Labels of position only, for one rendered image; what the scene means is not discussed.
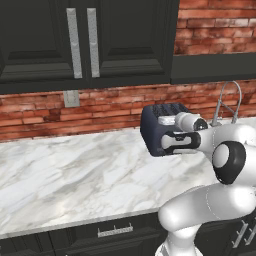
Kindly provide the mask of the black drawer front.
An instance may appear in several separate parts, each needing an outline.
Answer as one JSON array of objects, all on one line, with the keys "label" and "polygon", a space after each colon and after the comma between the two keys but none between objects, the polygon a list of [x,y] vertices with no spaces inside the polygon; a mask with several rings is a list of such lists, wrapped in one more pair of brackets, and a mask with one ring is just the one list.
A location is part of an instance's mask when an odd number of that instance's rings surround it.
[{"label": "black drawer front", "polygon": [[[129,233],[98,238],[101,231],[127,227]],[[104,222],[73,226],[50,231],[56,256],[154,256],[165,232],[156,213],[130,216]]]}]

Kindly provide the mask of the black low upper cupboard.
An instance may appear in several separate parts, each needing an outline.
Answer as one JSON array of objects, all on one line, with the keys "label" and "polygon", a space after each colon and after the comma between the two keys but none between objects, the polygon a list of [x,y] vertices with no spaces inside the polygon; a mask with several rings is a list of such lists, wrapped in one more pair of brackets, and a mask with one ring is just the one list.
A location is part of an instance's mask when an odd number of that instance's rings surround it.
[{"label": "black low upper cupboard", "polygon": [[256,79],[256,53],[174,56],[171,84]]}]

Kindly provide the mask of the black lower cupboard door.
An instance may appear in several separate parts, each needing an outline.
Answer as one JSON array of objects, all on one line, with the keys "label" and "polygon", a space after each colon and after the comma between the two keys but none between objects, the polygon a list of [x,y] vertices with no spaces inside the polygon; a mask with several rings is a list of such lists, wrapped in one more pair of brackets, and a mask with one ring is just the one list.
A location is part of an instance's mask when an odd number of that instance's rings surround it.
[{"label": "black lower cupboard door", "polygon": [[[237,248],[232,248],[232,241],[237,238],[236,231],[242,227],[241,220],[248,223],[247,230]],[[256,210],[251,214],[234,220],[217,221],[203,224],[197,232],[195,245],[203,256],[256,256],[256,235],[250,245],[245,245],[244,238],[250,235],[249,228],[256,224]]]}]

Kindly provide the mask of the black upper cupboard door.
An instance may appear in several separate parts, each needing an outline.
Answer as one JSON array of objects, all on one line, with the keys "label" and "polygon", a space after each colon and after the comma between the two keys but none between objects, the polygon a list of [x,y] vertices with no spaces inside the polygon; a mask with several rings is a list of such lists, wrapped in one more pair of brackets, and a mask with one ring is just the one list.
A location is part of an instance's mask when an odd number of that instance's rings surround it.
[{"label": "black upper cupboard door", "polygon": [[0,0],[0,94],[75,90],[79,0]]},{"label": "black upper cupboard door", "polygon": [[[170,81],[179,0],[84,0],[88,86],[165,84]],[[93,78],[87,9],[95,8],[100,76]]]}]

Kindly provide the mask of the black cupboard door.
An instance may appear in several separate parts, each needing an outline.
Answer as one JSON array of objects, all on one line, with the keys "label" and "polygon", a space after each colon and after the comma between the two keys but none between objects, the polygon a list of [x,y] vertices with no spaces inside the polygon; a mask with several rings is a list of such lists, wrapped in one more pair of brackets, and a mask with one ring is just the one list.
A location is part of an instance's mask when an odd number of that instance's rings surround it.
[{"label": "black cupboard door", "polygon": [[[170,81],[179,0],[84,0],[88,86],[165,84]],[[93,78],[87,9],[95,8],[100,76]]]},{"label": "black cupboard door", "polygon": [[75,90],[79,0],[0,0],[0,94]]},{"label": "black cupboard door", "polygon": [[[237,248],[232,248],[232,241],[237,238],[236,231],[242,227],[241,220],[248,223],[247,230]],[[245,245],[244,238],[250,235],[249,228],[256,224],[256,210],[251,214],[234,220],[217,221],[203,224],[197,232],[195,245],[203,256],[256,256],[256,235],[250,245]]]}]

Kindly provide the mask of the grey wall outlet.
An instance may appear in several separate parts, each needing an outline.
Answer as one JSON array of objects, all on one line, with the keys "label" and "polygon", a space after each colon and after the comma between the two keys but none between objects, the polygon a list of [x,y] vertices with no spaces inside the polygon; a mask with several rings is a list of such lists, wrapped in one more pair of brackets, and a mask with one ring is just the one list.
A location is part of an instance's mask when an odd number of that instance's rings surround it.
[{"label": "grey wall outlet", "polygon": [[67,90],[63,92],[64,105],[66,108],[79,107],[79,93],[77,90]]}]

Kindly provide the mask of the dark navy toaster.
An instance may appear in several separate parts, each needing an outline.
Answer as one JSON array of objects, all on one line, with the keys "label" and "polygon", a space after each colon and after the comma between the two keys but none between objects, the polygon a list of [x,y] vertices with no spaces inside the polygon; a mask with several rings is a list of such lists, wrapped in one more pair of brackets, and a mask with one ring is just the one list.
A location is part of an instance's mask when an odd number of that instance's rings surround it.
[{"label": "dark navy toaster", "polygon": [[[175,124],[162,125],[158,123],[160,116],[175,117],[180,112],[190,113],[181,103],[154,104],[143,108],[140,121],[141,136],[153,157],[182,154],[186,149],[197,149],[201,143],[200,135],[196,131],[183,132]],[[162,137],[173,139],[170,146],[164,149],[161,145]]]}]

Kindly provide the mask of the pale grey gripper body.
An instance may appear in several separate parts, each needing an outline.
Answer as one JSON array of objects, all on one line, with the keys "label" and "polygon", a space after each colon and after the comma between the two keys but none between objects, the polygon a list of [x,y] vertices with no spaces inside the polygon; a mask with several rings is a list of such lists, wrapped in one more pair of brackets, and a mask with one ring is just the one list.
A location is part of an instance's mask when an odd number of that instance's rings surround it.
[{"label": "pale grey gripper body", "polygon": [[165,125],[165,126],[174,125],[175,117],[174,116],[159,116],[158,123],[160,125]]}]

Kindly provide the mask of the black lower cupboard front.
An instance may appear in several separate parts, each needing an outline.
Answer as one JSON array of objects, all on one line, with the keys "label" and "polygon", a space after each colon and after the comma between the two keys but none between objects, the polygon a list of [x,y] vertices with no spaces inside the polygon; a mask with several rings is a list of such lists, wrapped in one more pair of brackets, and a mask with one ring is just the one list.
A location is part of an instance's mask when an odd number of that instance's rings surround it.
[{"label": "black lower cupboard front", "polygon": [[0,256],[55,256],[47,232],[0,239]]}]

